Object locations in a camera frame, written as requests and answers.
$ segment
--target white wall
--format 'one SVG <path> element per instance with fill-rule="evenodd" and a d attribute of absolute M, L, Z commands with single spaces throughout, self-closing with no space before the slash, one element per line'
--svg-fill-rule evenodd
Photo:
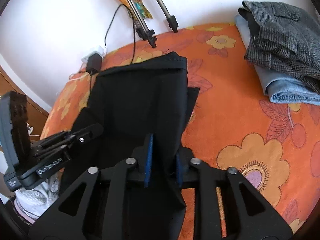
<path fill-rule="evenodd" d="M 147 20 L 149 28 L 156 33 L 168 31 L 156 1 L 143 1 L 155 18 Z M 296 5 L 314 15 L 310 0 L 270 1 Z M 232 21 L 241 2 L 164 0 L 181 28 Z M 0 54 L 24 84 L 52 106 L 68 76 L 79 70 L 84 53 L 103 44 L 118 4 L 117 0 L 11 0 L 0 17 Z M 116 17 L 107 40 L 109 51 L 132 42 L 132 22 L 124 10 Z"/>

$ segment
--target orange bedsheet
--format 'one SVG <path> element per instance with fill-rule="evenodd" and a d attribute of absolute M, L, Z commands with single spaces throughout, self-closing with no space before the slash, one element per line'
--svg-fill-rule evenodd
<path fill-rule="evenodd" d="M 320 197 L 320 107 L 273 104 L 263 95 L 234 24 L 207 24 L 163 33 L 157 48 L 137 42 L 134 62 L 170 51 L 188 58 L 189 86 L 200 87 L 183 145 L 212 167 L 238 168 L 295 232 Z M 109 53 L 103 70 L 127 65 L 132 44 Z M 89 96 L 88 74 L 61 92 L 42 138 L 70 129 Z M 192 239 L 194 192 L 183 190 L 187 213 L 180 239 Z"/>

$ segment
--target power adapter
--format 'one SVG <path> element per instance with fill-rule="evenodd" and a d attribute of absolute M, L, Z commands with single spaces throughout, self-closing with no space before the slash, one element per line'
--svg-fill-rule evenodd
<path fill-rule="evenodd" d="M 93 55 L 89 56 L 85 71 L 90 75 L 94 75 L 95 73 L 100 72 L 101 66 L 102 57 L 98 53 L 94 53 Z"/>

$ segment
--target black fabric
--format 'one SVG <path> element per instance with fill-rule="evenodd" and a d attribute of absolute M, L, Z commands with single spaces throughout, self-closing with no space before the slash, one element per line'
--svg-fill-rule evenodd
<path fill-rule="evenodd" d="M 74 122 L 72 131 L 98 122 L 103 134 L 75 149 L 78 154 L 66 167 L 63 193 L 90 166 L 115 166 L 141 148 L 153 134 L 150 183 L 127 191 L 126 228 L 129 239 L 177 239 L 186 205 L 177 183 L 169 179 L 176 170 L 176 153 L 191 117 L 199 88 L 188 88 L 187 59 L 175 52 L 148 61 L 101 72 L 89 96 L 88 105 Z M 104 192 L 98 189 L 91 204 L 91 234 L 101 236 Z"/>

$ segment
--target white power strip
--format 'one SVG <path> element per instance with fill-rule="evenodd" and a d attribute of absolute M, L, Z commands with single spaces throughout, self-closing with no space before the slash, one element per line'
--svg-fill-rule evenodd
<path fill-rule="evenodd" d="M 97 47 L 95 47 L 95 48 L 91 48 L 91 49 L 89 49 L 89 51 L 88 51 L 88 53 L 86 54 L 86 56 L 84 56 L 82 59 L 81 59 L 81 61 L 83 62 L 83 63 L 88 63 L 88 58 L 91 56 L 91 55 L 93 55 L 93 54 L 95 54 L 95 53 L 98 53 L 102 58 L 104 58 L 104 56 L 107 54 L 107 52 L 108 52 L 108 48 L 107 48 L 107 46 L 97 46 Z"/>

